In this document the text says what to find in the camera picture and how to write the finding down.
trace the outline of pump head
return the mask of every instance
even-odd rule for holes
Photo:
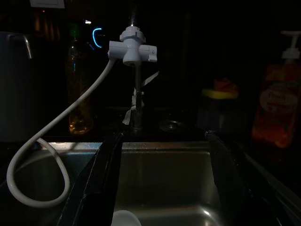
[[[301,31],[282,31],[281,34],[292,37],[291,46],[282,53],[282,58],[283,59],[299,59],[300,51],[296,47],[296,44],[297,44],[298,37],[301,35]]]

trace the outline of kitchen sink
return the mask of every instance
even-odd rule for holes
[[[51,143],[74,183],[100,143]],[[124,143],[115,210],[129,210],[142,226],[220,226],[220,201],[207,142]],[[16,183],[37,200],[56,198],[63,178],[47,150],[28,156]],[[55,226],[64,203],[48,209],[27,207],[0,185],[1,225]]]

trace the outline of orange soap bottle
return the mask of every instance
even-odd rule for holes
[[[301,66],[296,64],[300,51],[296,43],[301,32],[281,32],[292,37],[292,44],[283,52],[284,65],[271,65],[263,82],[252,137],[280,148],[287,148],[293,139],[300,111]]]

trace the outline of yellow lid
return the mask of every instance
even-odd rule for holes
[[[211,99],[236,99],[238,97],[238,92],[229,93],[229,92],[216,91],[213,89],[203,89],[202,94]]]

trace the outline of blue light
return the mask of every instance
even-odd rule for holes
[[[95,44],[98,48],[102,48],[102,47],[96,43],[94,33],[95,33],[96,31],[100,31],[100,30],[102,30],[102,29],[101,29],[101,28],[95,28],[95,29],[93,30],[93,32],[92,32],[92,37],[93,37],[94,44]]]
[[[93,48],[93,46],[89,42],[87,42],[87,43],[88,43],[89,47],[91,47],[91,49],[94,51],[95,49]]]

